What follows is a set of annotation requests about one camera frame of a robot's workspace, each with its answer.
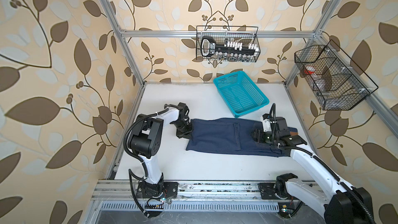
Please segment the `dark blue denim trousers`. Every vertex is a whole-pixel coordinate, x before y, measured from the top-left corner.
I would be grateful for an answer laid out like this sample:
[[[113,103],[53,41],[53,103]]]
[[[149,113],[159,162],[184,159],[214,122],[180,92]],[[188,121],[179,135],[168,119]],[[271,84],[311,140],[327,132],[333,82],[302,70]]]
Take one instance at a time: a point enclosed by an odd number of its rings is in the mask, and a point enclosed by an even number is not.
[[[192,120],[193,131],[186,150],[224,154],[284,157],[282,150],[252,137],[255,130],[263,130],[260,121],[220,118]]]

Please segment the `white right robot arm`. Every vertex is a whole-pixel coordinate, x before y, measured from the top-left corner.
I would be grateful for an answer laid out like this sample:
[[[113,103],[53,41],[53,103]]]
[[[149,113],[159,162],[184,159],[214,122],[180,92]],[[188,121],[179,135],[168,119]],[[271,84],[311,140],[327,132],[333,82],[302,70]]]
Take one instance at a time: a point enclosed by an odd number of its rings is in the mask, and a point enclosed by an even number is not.
[[[254,141],[266,144],[272,152],[296,161],[318,184],[321,191],[302,182],[293,173],[276,178],[275,194],[280,199],[294,197],[323,217],[327,224],[373,224],[373,202],[364,188],[356,188],[335,173],[299,135],[291,135],[286,120],[276,116],[272,104],[261,116],[262,129],[254,130]]]

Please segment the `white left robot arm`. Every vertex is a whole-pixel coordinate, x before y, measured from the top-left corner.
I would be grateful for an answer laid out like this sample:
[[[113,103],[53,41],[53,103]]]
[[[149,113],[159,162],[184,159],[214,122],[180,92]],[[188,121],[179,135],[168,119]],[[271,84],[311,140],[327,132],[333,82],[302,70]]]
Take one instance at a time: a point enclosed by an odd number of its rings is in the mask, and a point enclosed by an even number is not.
[[[144,176],[139,177],[128,170],[133,196],[142,195],[144,199],[175,198],[178,192],[177,182],[165,182],[160,170],[158,153],[163,127],[172,124],[179,139],[190,139],[193,126],[189,118],[189,108],[184,103],[166,104],[164,110],[154,114],[137,116],[123,138],[123,149],[127,155],[137,159]]]

